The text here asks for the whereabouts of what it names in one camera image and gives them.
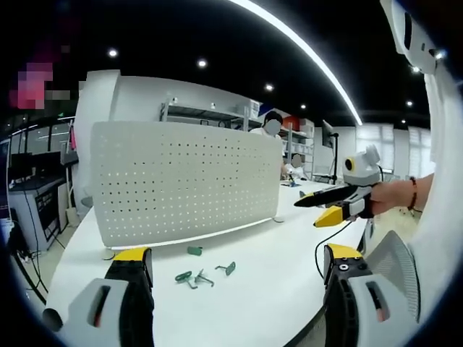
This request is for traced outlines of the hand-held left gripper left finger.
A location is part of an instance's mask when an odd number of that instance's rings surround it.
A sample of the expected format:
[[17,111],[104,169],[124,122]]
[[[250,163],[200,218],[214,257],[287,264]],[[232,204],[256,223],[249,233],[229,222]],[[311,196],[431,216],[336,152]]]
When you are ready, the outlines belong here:
[[127,249],[75,297],[65,321],[46,308],[43,323],[66,346],[153,346],[152,289],[151,249]]

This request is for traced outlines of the person's right hand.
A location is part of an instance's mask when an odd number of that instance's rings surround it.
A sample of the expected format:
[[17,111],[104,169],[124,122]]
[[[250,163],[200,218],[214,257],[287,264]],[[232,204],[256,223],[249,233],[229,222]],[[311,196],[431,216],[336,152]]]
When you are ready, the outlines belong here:
[[381,182],[371,192],[371,212],[380,215],[395,207],[410,207],[415,201],[416,184],[412,180]]

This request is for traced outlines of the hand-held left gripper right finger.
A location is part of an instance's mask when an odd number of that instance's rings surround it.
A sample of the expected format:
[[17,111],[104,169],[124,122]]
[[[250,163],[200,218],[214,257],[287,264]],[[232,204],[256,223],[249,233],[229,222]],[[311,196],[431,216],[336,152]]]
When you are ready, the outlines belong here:
[[405,346],[418,328],[406,296],[351,247],[324,246],[326,346]]

